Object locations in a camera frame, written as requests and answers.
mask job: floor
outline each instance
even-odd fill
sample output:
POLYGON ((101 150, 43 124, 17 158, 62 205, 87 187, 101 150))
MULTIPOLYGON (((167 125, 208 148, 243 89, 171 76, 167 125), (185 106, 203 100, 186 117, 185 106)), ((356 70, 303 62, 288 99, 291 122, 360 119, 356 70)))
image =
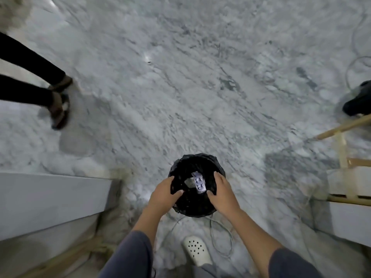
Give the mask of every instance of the floor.
MULTIPOLYGON (((100 233, 119 242, 154 187, 183 154, 215 155, 241 207, 324 277, 363 277, 359 246, 315 232, 308 199, 325 197, 338 168, 331 141, 313 136, 346 119, 349 63, 371 55, 371 0, 23 0, 7 29, 71 75, 70 124, 50 129, 36 106, 0 102, 0 168, 124 180, 120 207, 100 233)), ((18 67, 0 72, 46 86, 18 67)), ((350 85, 369 80, 362 62, 350 85)), ((349 134, 368 155, 369 132, 349 134)), ((256 275, 232 230, 170 212, 154 267, 185 264, 180 247, 201 236, 230 276, 256 275)), ((215 219, 231 226, 219 214, 215 219)))

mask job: white crocs shoe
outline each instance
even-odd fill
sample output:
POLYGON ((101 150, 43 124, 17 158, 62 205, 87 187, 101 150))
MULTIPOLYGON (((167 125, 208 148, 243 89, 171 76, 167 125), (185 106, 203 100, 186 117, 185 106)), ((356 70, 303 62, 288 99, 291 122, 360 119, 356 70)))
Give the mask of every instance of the white crocs shoe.
POLYGON ((183 240, 183 246, 196 266, 213 264, 206 244, 201 238, 188 236, 183 240))

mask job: hand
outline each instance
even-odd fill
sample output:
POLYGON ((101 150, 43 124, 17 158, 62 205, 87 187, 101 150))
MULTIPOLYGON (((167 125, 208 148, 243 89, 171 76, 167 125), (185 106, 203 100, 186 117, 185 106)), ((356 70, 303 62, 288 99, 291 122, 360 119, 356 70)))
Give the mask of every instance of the hand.
POLYGON ((229 219, 231 215, 241 210, 240 205, 227 179, 217 172, 214 172, 214 178, 216 182, 216 195, 208 190, 206 192, 207 196, 216 210, 229 219))
POLYGON ((168 177, 164 179, 152 192, 148 206, 154 210, 158 215, 165 215, 175 204, 183 194, 183 190, 177 191, 174 195, 170 193, 170 185, 174 177, 168 177))

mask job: gray sleeve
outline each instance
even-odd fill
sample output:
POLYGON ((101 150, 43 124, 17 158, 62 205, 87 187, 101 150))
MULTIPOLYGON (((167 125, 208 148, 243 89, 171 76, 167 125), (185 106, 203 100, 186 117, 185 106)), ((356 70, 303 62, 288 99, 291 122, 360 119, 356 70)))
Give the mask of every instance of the gray sleeve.
POLYGON ((321 278, 318 270, 289 249, 276 250, 269 261, 269 278, 321 278))
POLYGON ((149 238, 131 231, 100 271, 98 278, 150 278, 153 252, 149 238))

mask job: black trash can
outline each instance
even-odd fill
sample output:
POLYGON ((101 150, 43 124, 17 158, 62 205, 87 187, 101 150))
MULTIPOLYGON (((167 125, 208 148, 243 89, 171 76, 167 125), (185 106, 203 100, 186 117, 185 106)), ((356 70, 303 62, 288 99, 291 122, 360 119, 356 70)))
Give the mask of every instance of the black trash can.
POLYGON ((174 176, 170 190, 171 194, 178 190, 184 190, 184 193, 173 209, 194 218, 214 213, 216 210, 206 194, 207 190, 216 194, 214 172, 225 176, 223 168, 212 155, 191 154, 176 160, 169 172, 169 176, 174 176))

